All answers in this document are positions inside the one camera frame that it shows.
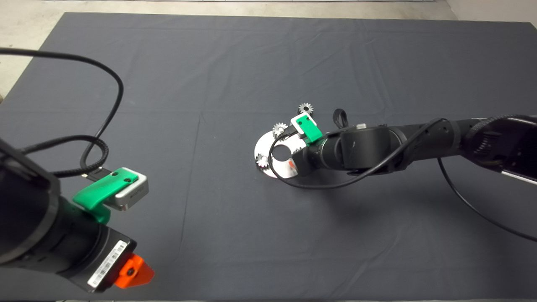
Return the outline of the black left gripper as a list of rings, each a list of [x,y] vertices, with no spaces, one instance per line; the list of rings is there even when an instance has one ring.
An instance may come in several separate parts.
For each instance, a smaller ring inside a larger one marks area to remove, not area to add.
[[[133,254],[136,247],[135,240],[61,198],[52,227],[25,254],[25,268],[59,275],[91,294],[114,283],[121,289],[142,286],[155,272]]]

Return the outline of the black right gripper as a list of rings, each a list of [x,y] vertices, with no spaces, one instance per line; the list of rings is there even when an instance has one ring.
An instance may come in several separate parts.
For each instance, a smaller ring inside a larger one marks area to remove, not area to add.
[[[317,170],[343,170],[343,151],[339,136],[328,136],[293,153],[288,162],[293,174],[305,177]]]

